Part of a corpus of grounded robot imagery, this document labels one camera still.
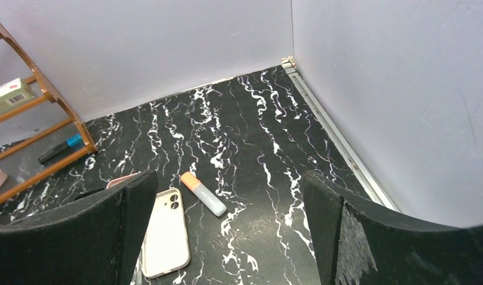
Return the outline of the cream cased phone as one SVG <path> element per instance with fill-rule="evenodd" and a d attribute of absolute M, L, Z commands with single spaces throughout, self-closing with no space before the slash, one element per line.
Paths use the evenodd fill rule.
<path fill-rule="evenodd" d="M 180 190 L 170 188 L 156 195 L 141 258 L 143 275 L 149 279 L 189 264 L 188 232 Z"/>

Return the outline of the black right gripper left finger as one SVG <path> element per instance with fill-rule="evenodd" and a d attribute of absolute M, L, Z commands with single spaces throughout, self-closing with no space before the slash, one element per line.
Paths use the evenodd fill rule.
<path fill-rule="evenodd" d="M 154 170 L 0 224 L 0 284 L 130 284 L 158 192 Z"/>

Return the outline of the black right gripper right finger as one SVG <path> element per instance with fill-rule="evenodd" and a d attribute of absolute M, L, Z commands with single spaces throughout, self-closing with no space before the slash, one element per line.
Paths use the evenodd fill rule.
<path fill-rule="evenodd" d="M 483 225 L 410 217 L 312 170 L 302 194 L 322 284 L 483 284 Z"/>

